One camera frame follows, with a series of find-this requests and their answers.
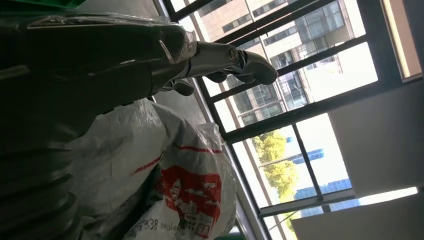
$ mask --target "building window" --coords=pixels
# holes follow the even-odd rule
[[[240,50],[248,50],[252,48],[253,46],[258,45],[261,42],[261,39],[259,37],[254,38],[248,42],[243,43],[242,45],[238,46],[237,48]]]
[[[300,59],[303,60],[327,49],[329,49],[327,40],[324,36],[322,36],[296,47],[295,50],[299,54]]]
[[[302,43],[308,43],[345,25],[337,1],[315,10],[294,22]]]
[[[320,38],[317,38],[315,40],[312,40],[308,43],[305,43],[296,47],[295,50],[297,51],[297,54],[299,55],[300,59],[303,60],[310,56],[323,52],[327,49],[329,49],[329,46],[327,44],[326,38],[322,36]],[[332,63],[334,61],[336,61],[335,57],[330,56],[330,57],[327,57],[326,59],[323,59],[321,61],[318,61],[311,65],[306,66],[305,69],[306,70],[316,69],[319,66]]]
[[[279,115],[282,112],[283,112],[283,109],[281,107],[281,104],[277,103],[273,106],[269,106],[265,109],[260,110],[260,117],[261,117],[261,120],[264,120],[264,119],[268,119],[276,115]]]
[[[206,4],[202,6],[198,13],[200,17],[203,17],[205,15],[208,15],[212,13],[213,11],[219,9],[220,7],[224,6],[225,4],[231,2],[232,0],[213,0],[209,4]]]
[[[259,17],[260,15],[275,9],[276,7],[282,5],[283,3],[285,3],[286,0],[274,0],[271,1],[263,6],[261,6],[260,8],[257,8],[253,11],[253,16],[255,16],[256,18]]]
[[[275,42],[278,42],[284,38],[287,38],[290,35],[293,35],[295,33],[297,33],[298,30],[296,29],[295,26],[290,27],[289,29],[286,29],[284,31],[281,31],[273,36],[268,37],[267,39],[265,39],[263,42],[265,43],[265,46],[273,44]]]
[[[252,102],[247,92],[240,92],[233,96],[235,105],[239,113],[245,113],[253,109]]]
[[[259,85],[253,87],[252,90],[258,107],[278,100],[277,93],[272,85]]]
[[[237,28],[240,25],[247,23],[251,19],[252,19],[252,16],[250,14],[246,14],[246,15],[239,17],[238,19],[228,23],[227,25],[223,26],[222,30],[224,31],[224,33],[226,33],[228,31],[231,31],[231,30]]]
[[[298,71],[279,77],[278,84],[289,111],[308,104]]]
[[[242,116],[241,120],[243,121],[245,126],[250,125],[250,124],[254,124],[258,121],[254,112],[250,113],[248,115]]]
[[[269,61],[275,69],[284,68],[295,62],[291,51],[285,51],[277,56],[273,56],[269,59]]]

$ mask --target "red stripe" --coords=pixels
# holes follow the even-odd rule
[[[135,175],[135,174],[137,174],[137,173],[139,173],[139,172],[141,172],[141,171],[143,171],[143,170],[145,170],[147,168],[150,168],[151,166],[155,165],[157,162],[159,162],[159,160],[161,160],[161,157],[162,157],[162,154],[160,155],[160,157],[156,158],[155,160],[147,163],[146,165],[143,165],[143,166],[137,168],[135,171],[133,171],[131,173],[131,176],[133,176],[133,175]]]
[[[209,148],[197,148],[194,146],[179,146],[176,143],[173,144],[175,147],[177,147],[180,150],[192,150],[199,153],[211,153],[211,154],[221,154],[223,151],[221,150],[214,150]]]

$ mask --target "wall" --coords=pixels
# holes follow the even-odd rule
[[[422,240],[424,197],[416,194],[292,221],[298,240]]]
[[[403,77],[407,78],[421,73],[421,66],[403,0],[384,0],[383,3]]]
[[[424,81],[328,114],[357,197],[424,185]]]

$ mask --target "white wall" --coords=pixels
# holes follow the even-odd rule
[[[424,81],[328,115],[357,197],[424,185]]]
[[[292,221],[298,240],[422,240],[424,197],[416,194]]]

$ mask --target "plastic wrap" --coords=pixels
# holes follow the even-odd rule
[[[68,145],[84,239],[108,239],[138,211],[124,240],[225,234],[235,220],[236,184],[221,145],[213,123],[193,126],[148,100],[98,116]]]
[[[10,77],[16,66],[27,67],[16,74],[96,74],[146,61],[177,64],[196,53],[195,33],[164,18],[76,12],[0,15],[5,43],[0,52],[7,59],[0,62],[0,79],[3,74]]]

